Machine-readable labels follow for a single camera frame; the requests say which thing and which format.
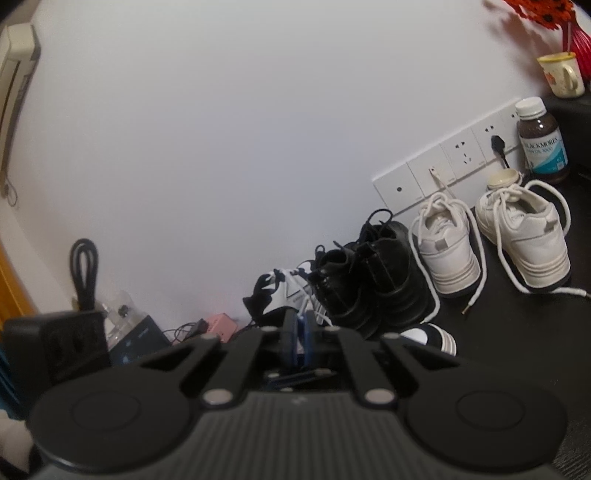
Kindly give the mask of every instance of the black coiled cable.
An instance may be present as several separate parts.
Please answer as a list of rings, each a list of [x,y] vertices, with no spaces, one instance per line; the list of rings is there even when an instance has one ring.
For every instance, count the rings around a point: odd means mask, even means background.
[[[83,269],[82,257],[86,257],[86,268]],[[96,245],[87,238],[77,240],[70,250],[70,274],[78,295],[80,310],[95,309],[96,274],[99,269],[99,251]]]

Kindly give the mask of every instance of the wall outlet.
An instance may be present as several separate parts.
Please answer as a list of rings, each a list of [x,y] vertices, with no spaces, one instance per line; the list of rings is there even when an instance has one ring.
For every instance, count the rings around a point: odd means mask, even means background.
[[[392,213],[406,210],[424,199],[421,188],[406,163],[374,179],[374,186]]]
[[[478,140],[482,154],[487,162],[500,158],[500,155],[495,153],[491,146],[491,138],[493,135],[498,135],[503,139],[505,142],[505,151],[509,151],[513,148],[512,146],[507,145],[509,139],[508,129],[505,127],[505,123],[501,119],[499,113],[493,113],[472,125],[472,132],[474,133],[476,140]]]
[[[521,140],[517,133],[519,116],[517,115],[517,110],[515,110],[515,104],[518,101],[519,100],[514,100],[509,105],[499,110],[499,116],[501,117],[501,120],[503,120],[507,131],[507,138],[503,137],[503,140],[505,140],[505,150],[510,150],[511,148],[521,145]]]
[[[441,147],[457,179],[465,177],[486,164],[478,141],[470,128],[441,142]]]
[[[413,172],[418,186],[421,187],[423,195],[428,197],[433,193],[441,190],[441,185],[429,172],[430,168],[435,168],[437,174],[441,179],[447,183],[456,181],[456,176],[452,170],[452,166],[447,161],[445,152],[441,145],[437,145],[426,152],[421,153],[417,158],[413,158],[408,162],[410,170]]]

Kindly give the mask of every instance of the blackmores bottle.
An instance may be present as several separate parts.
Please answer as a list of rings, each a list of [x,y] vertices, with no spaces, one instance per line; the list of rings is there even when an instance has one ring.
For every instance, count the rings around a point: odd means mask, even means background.
[[[569,175],[569,161],[558,122],[548,113],[540,97],[530,97],[515,105],[517,130],[535,178],[556,184]]]

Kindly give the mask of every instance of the white bottle cap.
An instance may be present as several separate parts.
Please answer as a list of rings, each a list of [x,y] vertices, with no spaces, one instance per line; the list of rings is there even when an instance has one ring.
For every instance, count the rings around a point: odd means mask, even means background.
[[[540,97],[529,97],[515,104],[517,115],[522,120],[533,120],[547,112],[546,106]]]

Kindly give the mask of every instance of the small jar lid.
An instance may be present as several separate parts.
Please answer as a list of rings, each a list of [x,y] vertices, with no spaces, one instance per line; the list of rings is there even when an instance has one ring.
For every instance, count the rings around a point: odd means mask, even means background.
[[[488,177],[486,186],[489,190],[501,189],[519,183],[519,172],[514,168],[505,168]]]
[[[545,115],[547,110],[540,97],[525,98],[515,104],[517,115],[522,120],[533,120]]]

